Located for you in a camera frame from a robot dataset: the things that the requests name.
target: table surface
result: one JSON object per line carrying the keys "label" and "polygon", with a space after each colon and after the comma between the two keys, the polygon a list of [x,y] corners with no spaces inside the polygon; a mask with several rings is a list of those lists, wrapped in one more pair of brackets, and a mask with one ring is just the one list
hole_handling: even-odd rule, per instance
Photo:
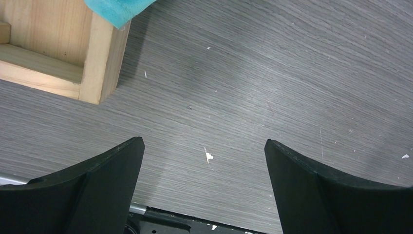
{"label": "table surface", "polygon": [[268,138],[412,186],[412,12],[408,0],[159,0],[133,19],[103,104],[0,81],[0,171],[34,178],[142,136],[133,201],[277,234]]}

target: wooden frame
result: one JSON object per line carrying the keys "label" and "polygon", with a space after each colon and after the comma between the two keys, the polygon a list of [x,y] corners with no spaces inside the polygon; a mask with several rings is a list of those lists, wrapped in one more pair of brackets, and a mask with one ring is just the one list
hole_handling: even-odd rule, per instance
{"label": "wooden frame", "polygon": [[0,79],[100,104],[116,88],[120,31],[83,0],[0,0]]}

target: white debris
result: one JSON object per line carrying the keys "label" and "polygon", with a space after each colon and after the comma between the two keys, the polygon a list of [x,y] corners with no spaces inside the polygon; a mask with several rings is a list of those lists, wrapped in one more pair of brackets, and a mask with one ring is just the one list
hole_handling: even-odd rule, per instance
{"label": "white debris", "polygon": [[204,147],[205,150],[205,155],[206,155],[206,161],[209,163],[210,159],[214,159],[214,156],[212,156],[210,153],[207,152],[207,149]]}

